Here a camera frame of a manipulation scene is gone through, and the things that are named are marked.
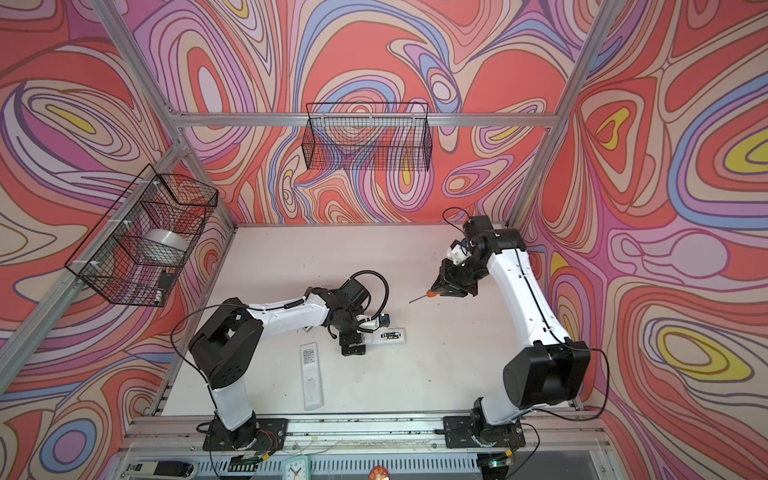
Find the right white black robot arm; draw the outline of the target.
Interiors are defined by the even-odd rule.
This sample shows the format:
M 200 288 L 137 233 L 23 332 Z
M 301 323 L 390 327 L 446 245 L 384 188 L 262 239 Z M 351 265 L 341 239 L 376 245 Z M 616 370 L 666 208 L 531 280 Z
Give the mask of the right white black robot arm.
M 585 342 L 573 340 L 556 318 L 516 229 L 497 229 L 487 217 L 474 216 L 462 231 L 463 239 L 447 250 L 427 294 L 476 296 L 480 281 L 491 277 L 513 322 L 513 356 L 504 366 L 501 386 L 474 402 L 467 425 L 445 426 L 444 431 L 450 447 L 460 435 L 481 447 L 496 447 L 505 444 L 506 435 L 525 414 L 576 397 L 591 350 Z

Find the small white clock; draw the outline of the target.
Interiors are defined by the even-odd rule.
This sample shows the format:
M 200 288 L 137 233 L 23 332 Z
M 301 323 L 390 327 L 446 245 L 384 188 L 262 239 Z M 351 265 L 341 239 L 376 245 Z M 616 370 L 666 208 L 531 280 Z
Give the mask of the small white clock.
M 300 455 L 286 458 L 281 462 L 282 480 L 310 480 L 311 479 L 311 459 L 308 456 Z

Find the white tape roll in basket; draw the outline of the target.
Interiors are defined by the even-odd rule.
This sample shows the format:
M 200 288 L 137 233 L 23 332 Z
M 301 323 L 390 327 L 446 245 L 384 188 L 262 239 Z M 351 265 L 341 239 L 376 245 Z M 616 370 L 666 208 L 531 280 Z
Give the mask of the white tape roll in basket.
M 182 263 L 188 248 L 189 242 L 179 234 L 152 229 L 142 238 L 138 251 L 148 264 L 173 267 Z

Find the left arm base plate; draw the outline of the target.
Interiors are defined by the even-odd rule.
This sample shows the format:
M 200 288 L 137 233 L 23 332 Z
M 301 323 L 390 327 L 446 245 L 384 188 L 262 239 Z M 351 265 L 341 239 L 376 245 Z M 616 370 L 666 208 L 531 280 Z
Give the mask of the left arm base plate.
M 230 431 L 218 416 L 214 416 L 204 430 L 203 450 L 274 453 L 283 449 L 288 425 L 287 418 L 253 417 Z

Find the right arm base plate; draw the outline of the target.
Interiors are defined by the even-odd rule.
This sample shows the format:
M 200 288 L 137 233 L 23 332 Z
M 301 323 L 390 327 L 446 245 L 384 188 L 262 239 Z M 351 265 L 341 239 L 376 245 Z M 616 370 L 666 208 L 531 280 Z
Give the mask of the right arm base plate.
M 440 432 L 449 449 L 505 448 L 516 451 L 526 446 L 519 422 L 489 425 L 470 415 L 444 416 Z

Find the orange handled screwdriver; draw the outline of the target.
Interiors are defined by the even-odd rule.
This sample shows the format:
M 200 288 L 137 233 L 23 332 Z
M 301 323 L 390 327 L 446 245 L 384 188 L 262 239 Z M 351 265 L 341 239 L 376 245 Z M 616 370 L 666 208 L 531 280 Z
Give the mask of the orange handled screwdriver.
M 414 304 L 414 303 L 416 303 L 416 302 L 418 302 L 420 300 L 427 299 L 427 298 L 434 298 L 434 297 L 437 297 L 439 295 L 440 295 L 439 293 L 436 293 L 434 291 L 429 290 L 425 294 L 410 300 L 408 303 L 409 304 Z

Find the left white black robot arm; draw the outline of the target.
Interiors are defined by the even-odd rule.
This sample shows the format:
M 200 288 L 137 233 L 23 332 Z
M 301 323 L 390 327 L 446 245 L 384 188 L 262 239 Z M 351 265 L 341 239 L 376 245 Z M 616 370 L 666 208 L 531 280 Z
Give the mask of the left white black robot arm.
M 299 329 L 329 329 L 344 356 L 366 353 L 368 335 L 390 325 L 379 307 L 365 313 L 370 293 L 352 283 L 338 289 L 310 288 L 297 299 L 259 305 L 233 297 L 219 305 L 189 342 L 188 351 L 212 397 L 214 419 L 206 434 L 208 451 L 252 450 L 259 436 L 274 436 L 251 408 L 244 375 L 260 342 Z

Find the black white device on rail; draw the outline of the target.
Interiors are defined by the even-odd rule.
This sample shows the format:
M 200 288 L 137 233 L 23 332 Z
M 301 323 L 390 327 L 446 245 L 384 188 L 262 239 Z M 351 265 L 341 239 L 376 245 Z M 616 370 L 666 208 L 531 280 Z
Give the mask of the black white device on rail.
M 121 479 L 193 479 L 198 473 L 196 464 L 181 460 L 141 461 L 129 463 L 120 474 Z

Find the white remote near front edge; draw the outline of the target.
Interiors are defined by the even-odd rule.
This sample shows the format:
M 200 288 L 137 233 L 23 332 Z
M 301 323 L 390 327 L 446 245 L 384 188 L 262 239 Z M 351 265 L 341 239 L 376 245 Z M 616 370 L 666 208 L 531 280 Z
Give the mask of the white remote near front edge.
M 324 398 L 317 344 L 302 345 L 300 360 L 304 409 L 319 409 L 324 405 Z

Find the red round button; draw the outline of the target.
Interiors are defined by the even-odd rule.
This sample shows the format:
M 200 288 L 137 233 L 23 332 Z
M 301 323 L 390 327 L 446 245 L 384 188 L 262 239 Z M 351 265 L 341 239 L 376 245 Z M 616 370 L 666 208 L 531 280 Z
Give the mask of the red round button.
M 382 465 L 374 466 L 369 474 L 368 480 L 390 480 L 391 476 L 388 469 Z

